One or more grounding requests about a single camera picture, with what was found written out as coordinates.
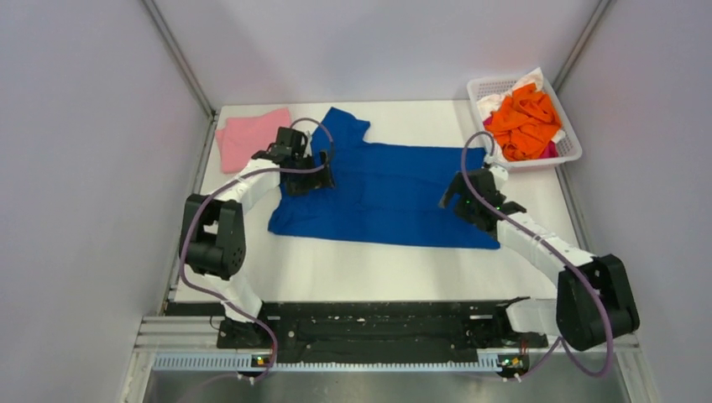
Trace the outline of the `blue panda print t-shirt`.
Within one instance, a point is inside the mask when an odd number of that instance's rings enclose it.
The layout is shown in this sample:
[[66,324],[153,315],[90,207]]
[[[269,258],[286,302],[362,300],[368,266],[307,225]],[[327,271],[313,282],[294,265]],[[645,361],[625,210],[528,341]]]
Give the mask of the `blue panda print t-shirt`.
[[333,188],[281,193],[276,235],[405,246],[498,249],[487,233],[438,203],[460,170],[461,148],[367,143],[370,123],[331,107],[311,149],[335,146]]

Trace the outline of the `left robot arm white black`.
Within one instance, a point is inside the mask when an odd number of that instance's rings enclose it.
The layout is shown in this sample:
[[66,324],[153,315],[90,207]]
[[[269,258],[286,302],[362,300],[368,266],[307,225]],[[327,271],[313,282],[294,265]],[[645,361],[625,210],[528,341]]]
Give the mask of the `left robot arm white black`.
[[306,133],[294,124],[280,127],[275,141],[253,154],[234,178],[207,195],[186,198],[178,250],[181,281],[217,298],[227,317],[239,322],[238,337],[250,347],[266,342],[270,326],[258,317],[263,302],[248,281],[230,284],[246,260],[244,215],[274,189],[305,196],[334,188],[333,136],[324,124],[317,126],[326,135],[328,149],[312,155]]

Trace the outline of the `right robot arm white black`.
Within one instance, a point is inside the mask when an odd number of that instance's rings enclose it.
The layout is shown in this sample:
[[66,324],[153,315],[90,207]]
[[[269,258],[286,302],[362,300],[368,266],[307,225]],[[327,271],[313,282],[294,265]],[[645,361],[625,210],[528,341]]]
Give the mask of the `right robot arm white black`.
[[505,305],[492,323],[495,340],[514,346],[526,333],[561,337],[583,352],[640,327],[626,268],[613,254],[597,256],[535,222],[526,209],[500,191],[508,177],[499,166],[459,171],[439,205],[519,254],[556,288],[553,299],[522,297]]

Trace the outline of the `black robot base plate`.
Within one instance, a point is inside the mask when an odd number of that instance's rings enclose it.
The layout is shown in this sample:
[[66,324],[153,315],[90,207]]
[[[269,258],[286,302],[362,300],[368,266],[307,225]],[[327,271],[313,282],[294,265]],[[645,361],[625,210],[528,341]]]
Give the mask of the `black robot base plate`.
[[546,348],[541,331],[514,330],[511,301],[265,302],[259,323],[224,318],[220,349],[254,350],[278,364],[468,364],[488,348]]

